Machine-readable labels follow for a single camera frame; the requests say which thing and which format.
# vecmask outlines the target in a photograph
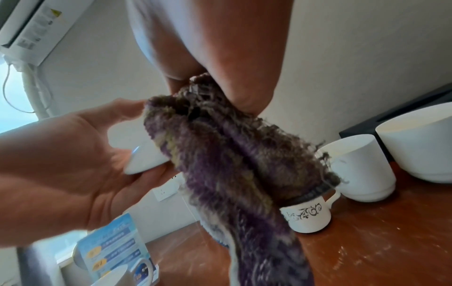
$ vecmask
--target dirty cloth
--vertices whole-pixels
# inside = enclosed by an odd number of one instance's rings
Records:
[[[212,236],[229,246],[230,285],[308,286],[311,269],[280,207],[318,197],[340,180],[327,155],[237,110],[208,75],[147,102],[145,128],[186,179]]]

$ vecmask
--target tabletop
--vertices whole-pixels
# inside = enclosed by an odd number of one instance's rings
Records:
[[[316,286],[452,285],[452,185],[413,178],[391,164],[395,192],[377,203],[341,197],[332,220],[298,234]],[[229,285],[229,254],[198,223],[147,244],[160,286]]]

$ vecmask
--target black object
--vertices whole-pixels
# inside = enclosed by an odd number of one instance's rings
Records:
[[[377,138],[378,144],[385,153],[385,156],[389,162],[394,161],[389,151],[386,149],[385,145],[378,137],[375,128],[389,119],[397,117],[399,115],[408,113],[410,111],[421,109],[428,106],[433,106],[441,103],[452,102],[452,83],[444,85],[434,91],[431,91],[423,96],[415,98],[404,104],[396,106],[383,112],[375,117],[372,117],[364,122],[361,122],[353,127],[345,129],[339,132],[341,138],[346,138],[359,134],[372,134]]]

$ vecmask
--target wall switch plate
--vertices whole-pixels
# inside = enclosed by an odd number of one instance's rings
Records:
[[[184,177],[182,176],[181,173],[177,174],[176,176],[172,177],[168,182],[166,182],[164,185],[153,189],[155,198],[159,202],[169,198],[170,196],[178,192],[180,186],[183,183]]]

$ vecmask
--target cup handle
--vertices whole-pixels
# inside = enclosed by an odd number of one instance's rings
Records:
[[[335,201],[337,201],[340,198],[340,192],[338,191],[334,191],[334,195],[332,195],[327,201],[326,201],[326,205],[328,206],[329,209],[331,209],[331,207],[333,206],[333,203]]]
[[[147,271],[149,273],[149,276],[147,277],[147,282],[144,283],[142,286],[151,286],[152,284],[152,279],[154,278],[154,267],[152,266],[151,262],[146,259],[146,258],[141,258],[139,259],[132,267],[132,269],[130,270],[130,272],[132,273],[132,275],[135,274],[135,272],[138,269],[138,266],[140,266],[141,264],[146,264],[147,266]]]

